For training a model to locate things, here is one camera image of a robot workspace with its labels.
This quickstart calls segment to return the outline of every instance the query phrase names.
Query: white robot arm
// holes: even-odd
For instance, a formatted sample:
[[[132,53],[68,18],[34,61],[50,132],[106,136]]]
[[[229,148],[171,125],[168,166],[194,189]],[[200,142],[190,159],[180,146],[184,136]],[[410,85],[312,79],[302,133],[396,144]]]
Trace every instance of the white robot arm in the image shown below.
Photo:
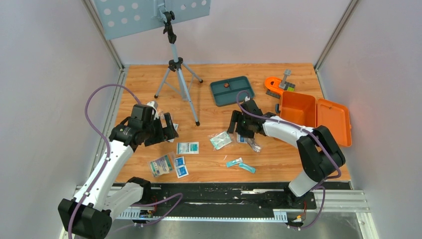
[[[165,113],[164,118],[166,127],[162,126],[158,117],[157,104],[149,102],[147,105],[134,105],[131,116],[113,128],[109,137],[110,154],[104,153],[72,200],[63,199],[59,204],[60,218],[66,230],[76,205],[84,197],[76,211],[72,232],[93,239],[105,238],[112,221],[130,205],[136,202],[148,203],[151,199],[151,183],[136,177],[129,179],[115,194],[110,197],[107,195],[123,165],[139,145],[144,143],[145,146],[150,146],[178,137],[170,114]],[[97,177],[88,192],[88,187]]]
[[[258,118],[233,111],[228,133],[236,131],[247,138],[253,138],[255,133],[260,133],[280,139],[299,150],[304,170],[285,188],[290,195],[289,201],[301,198],[335,171],[329,158],[316,148],[316,142],[307,132],[312,132],[319,139],[338,167],[345,164],[344,155],[327,127],[322,125],[317,128],[306,127],[287,122],[273,113],[262,114],[253,100],[246,99],[241,107]]]

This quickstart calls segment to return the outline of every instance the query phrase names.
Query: green tray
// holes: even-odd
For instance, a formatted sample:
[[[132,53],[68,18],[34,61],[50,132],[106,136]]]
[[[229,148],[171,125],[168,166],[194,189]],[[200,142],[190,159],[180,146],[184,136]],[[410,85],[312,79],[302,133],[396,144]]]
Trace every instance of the green tray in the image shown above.
[[[240,91],[247,91],[251,99],[255,96],[252,86],[246,76],[212,82],[210,88],[212,96],[214,97],[214,102],[218,107],[235,104],[236,95]],[[240,94],[239,101],[242,102],[246,96],[246,93]]]

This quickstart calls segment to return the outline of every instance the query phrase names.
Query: gray wall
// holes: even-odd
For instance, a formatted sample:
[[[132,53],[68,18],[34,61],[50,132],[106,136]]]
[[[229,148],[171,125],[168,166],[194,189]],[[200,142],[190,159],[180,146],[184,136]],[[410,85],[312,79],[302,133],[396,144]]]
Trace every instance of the gray wall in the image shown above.
[[[349,2],[211,0],[209,16],[173,26],[178,53],[188,63],[315,63]],[[112,42],[126,64],[172,59],[162,28]]]
[[[350,109],[352,182],[380,238],[420,238],[422,2],[362,0],[321,69],[326,97]]]
[[[118,70],[82,2],[0,1],[0,238],[57,238],[57,206],[86,180],[99,137],[84,117]],[[90,106],[104,124],[112,90]]]

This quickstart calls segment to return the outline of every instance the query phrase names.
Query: orange toolbox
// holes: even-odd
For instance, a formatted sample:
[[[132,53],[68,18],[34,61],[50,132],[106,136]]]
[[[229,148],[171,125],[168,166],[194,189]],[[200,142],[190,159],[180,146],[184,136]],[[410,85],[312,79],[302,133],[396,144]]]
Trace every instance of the orange toolbox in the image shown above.
[[[301,93],[284,91],[280,98],[280,117],[308,127],[326,126],[338,145],[352,145],[349,110],[346,106]]]

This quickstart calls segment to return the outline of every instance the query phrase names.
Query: wood grain floor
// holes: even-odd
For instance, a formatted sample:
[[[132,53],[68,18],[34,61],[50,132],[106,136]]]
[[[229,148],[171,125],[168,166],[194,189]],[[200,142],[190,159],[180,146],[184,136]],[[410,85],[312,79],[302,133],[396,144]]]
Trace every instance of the wood grain floor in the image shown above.
[[[154,94],[166,71],[165,65],[130,66],[126,80],[129,87],[139,97],[143,104],[154,100]],[[182,101],[180,95],[164,85],[157,103],[159,109],[169,112],[173,122],[179,124],[179,138],[173,143],[163,142],[149,147],[138,147],[128,160],[117,182],[126,182],[136,176],[151,182],[263,182],[291,181],[302,170],[299,154],[294,147],[262,135],[256,136],[257,143],[262,147],[260,153],[254,152],[247,144],[233,144],[230,147],[213,151],[209,135],[227,130],[231,113],[238,110],[237,105],[217,107],[212,99],[210,83],[222,79],[246,76],[255,92],[255,101],[265,112],[274,112],[278,99],[265,94],[264,80],[270,76],[282,77],[285,69],[291,69],[289,81],[296,84],[296,91],[310,94],[317,98],[322,92],[312,64],[207,64],[190,65],[204,82],[194,81],[191,97],[197,111],[201,126],[195,126],[189,103]],[[191,74],[183,69],[188,81]],[[171,72],[168,82],[178,88],[177,76]],[[129,116],[135,100],[124,92],[116,122]],[[175,173],[154,178],[149,170],[148,162],[171,151],[176,152],[177,142],[200,143],[199,154],[184,155],[189,175],[178,179]],[[244,163],[255,167],[252,174],[237,166],[227,168],[225,163],[242,157]],[[350,180],[346,166],[342,168],[340,180]]]

